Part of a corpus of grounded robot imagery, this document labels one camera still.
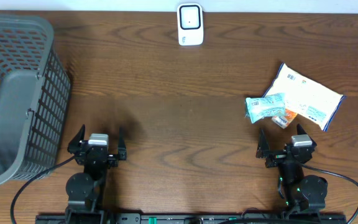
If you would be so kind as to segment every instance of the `wooden table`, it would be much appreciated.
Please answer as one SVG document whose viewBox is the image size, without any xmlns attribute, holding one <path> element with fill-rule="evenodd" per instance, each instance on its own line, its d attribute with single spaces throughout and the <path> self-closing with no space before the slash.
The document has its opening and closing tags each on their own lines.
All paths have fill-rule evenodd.
<svg viewBox="0 0 358 224">
<path fill-rule="evenodd" d="M 295 134 L 269 119 L 244 118 L 244 97 L 261 96 L 281 62 L 348 96 L 328 132 L 297 117 L 318 143 L 311 166 L 358 181 L 358 15 L 205 13 L 204 43 L 181 47 L 175 13 L 5 12 L 35 14 L 55 29 L 55 48 L 73 76 L 58 161 L 82 124 L 91 133 L 127 129 L 128 160 L 109 173 L 106 208 L 156 212 L 241 212 L 282 208 L 278 171 L 255 158 L 258 128 L 281 149 Z M 61 213 L 71 162 L 30 185 L 16 204 L 18 223 Z M 328 180 L 325 212 L 348 218 L 355 185 Z M 0 223 L 21 181 L 0 186 Z"/>
</svg>

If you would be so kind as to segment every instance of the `white wall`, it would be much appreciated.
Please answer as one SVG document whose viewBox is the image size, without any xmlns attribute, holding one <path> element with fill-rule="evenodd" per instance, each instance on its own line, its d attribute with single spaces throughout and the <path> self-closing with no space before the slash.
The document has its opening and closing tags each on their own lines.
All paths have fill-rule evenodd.
<svg viewBox="0 0 358 224">
<path fill-rule="evenodd" d="M 358 13 L 358 0 L 0 0 L 0 10 L 176 11 L 197 2 L 206 12 Z"/>
</svg>

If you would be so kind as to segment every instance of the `wall outlet device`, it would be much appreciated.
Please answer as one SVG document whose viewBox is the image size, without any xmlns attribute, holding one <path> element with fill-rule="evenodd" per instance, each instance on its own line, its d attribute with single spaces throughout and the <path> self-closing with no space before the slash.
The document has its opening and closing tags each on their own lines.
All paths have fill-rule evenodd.
<svg viewBox="0 0 358 224">
<path fill-rule="evenodd" d="M 187 46 L 203 43 L 203 8 L 197 3 L 181 4 L 177 14 L 179 44 Z"/>
</svg>

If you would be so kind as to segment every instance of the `green connector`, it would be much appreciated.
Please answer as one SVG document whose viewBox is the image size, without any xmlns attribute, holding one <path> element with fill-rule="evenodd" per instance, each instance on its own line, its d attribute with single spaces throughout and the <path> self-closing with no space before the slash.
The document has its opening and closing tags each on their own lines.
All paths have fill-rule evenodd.
<svg viewBox="0 0 358 224">
<path fill-rule="evenodd" d="M 157 224 L 157 218 L 155 218 L 155 217 L 150 217 L 150 218 L 149 218 L 149 224 Z"/>
</svg>

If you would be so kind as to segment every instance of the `gray plastic basket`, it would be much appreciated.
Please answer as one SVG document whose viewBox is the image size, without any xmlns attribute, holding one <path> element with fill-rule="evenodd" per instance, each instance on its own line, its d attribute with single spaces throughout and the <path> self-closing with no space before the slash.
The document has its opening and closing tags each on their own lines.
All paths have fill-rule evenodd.
<svg viewBox="0 0 358 224">
<path fill-rule="evenodd" d="M 54 165 L 70 90 L 52 26 L 0 15 L 0 184 Z"/>
</svg>

